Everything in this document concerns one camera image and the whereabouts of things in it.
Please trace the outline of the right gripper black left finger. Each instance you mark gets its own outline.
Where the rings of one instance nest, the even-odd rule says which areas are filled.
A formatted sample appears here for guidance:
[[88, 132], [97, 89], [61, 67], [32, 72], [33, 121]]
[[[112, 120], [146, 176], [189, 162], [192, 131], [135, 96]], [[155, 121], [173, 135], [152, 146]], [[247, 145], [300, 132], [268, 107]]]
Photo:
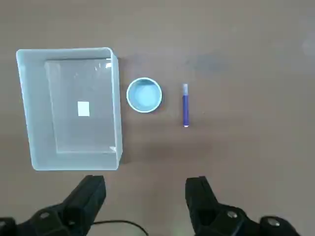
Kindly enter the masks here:
[[103, 176], [85, 176], [59, 204], [38, 210], [30, 219], [16, 223], [0, 219], [2, 236], [85, 236], [106, 198]]

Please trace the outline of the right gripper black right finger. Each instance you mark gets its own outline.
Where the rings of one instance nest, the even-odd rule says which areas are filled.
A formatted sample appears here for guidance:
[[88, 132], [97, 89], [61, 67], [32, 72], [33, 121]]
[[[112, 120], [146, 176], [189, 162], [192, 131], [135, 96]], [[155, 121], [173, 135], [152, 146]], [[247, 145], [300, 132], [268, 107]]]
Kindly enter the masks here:
[[187, 178], [185, 199], [196, 236], [298, 236], [285, 219], [263, 216], [251, 220], [240, 208], [221, 204], [206, 177]]

